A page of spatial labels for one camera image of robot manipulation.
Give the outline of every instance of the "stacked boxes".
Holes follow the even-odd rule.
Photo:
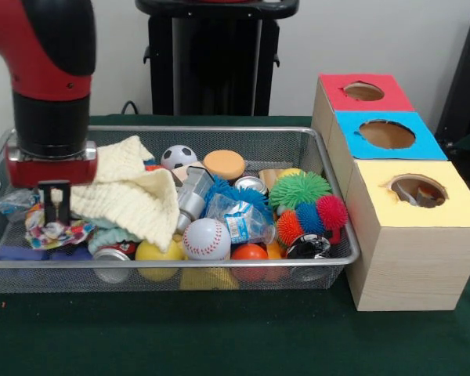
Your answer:
[[[358,310],[454,309],[470,276],[470,191],[396,81],[321,75],[321,133],[361,248]]]

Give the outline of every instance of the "white wall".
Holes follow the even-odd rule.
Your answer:
[[[150,72],[142,64],[147,16],[134,0],[92,0],[98,62],[92,114],[134,100],[151,112]],[[319,72],[394,74],[435,128],[470,23],[470,0],[301,0],[280,22],[271,114],[310,115]],[[9,77],[0,59],[0,133],[12,127]]]

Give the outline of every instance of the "water bottle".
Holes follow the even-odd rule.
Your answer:
[[[254,205],[232,200],[222,194],[217,193],[212,198],[207,217],[225,223],[232,244],[271,244],[277,236],[275,226],[269,224]]]

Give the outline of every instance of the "soccer ball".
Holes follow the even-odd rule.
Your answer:
[[[162,154],[161,165],[168,170],[173,170],[197,161],[197,155],[188,146],[174,145]]]

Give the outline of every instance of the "wire mesh basket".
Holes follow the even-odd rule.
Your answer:
[[[0,140],[0,197],[13,190],[3,160],[10,132]],[[245,175],[267,168],[297,167],[323,175],[341,196],[324,142],[310,128],[96,126],[89,139],[98,146],[138,135],[159,156],[184,144],[199,160],[218,149],[235,150],[247,162]],[[0,247],[28,247],[23,223],[0,214]],[[329,288],[345,265],[356,260],[359,246],[350,223],[331,258],[263,261],[0,261],[0,293],[96,291],[276,290]]]

